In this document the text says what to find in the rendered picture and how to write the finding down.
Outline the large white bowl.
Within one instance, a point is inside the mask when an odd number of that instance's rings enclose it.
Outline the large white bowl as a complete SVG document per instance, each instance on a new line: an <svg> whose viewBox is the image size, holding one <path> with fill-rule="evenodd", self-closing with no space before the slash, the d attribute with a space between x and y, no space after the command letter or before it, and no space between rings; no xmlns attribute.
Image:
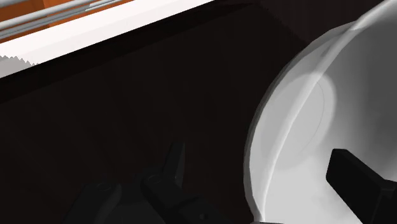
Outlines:
<svg viewBox="0 0 397 224"><path fill-rule="evenodd" d="M362 224L326 180L333 149L397 181L397 0L315 39L269 86L244 155L252 224Z"/></svg>

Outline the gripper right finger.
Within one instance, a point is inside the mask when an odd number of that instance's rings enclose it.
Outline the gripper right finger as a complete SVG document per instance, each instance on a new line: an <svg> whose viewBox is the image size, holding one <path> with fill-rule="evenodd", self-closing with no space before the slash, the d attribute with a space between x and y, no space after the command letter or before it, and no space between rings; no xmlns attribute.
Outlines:
<svg viewBox="0 0 397 224"><path fill-rule="evenodd" d="M326 180L362 224L397 224L397 181L345 149L333 149Z"/></svg>

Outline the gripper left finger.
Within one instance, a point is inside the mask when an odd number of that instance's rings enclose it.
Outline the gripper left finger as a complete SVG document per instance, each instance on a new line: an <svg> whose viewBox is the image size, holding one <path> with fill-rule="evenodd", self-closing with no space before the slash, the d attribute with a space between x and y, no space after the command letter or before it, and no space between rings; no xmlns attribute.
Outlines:
<svg viewBox="0 0 397 224"><path fill-rule="evenodd" d="M162 168L132 183L86 184L62 224L228 224L204 198L182 189L185 144L172 143Z"/></svg>

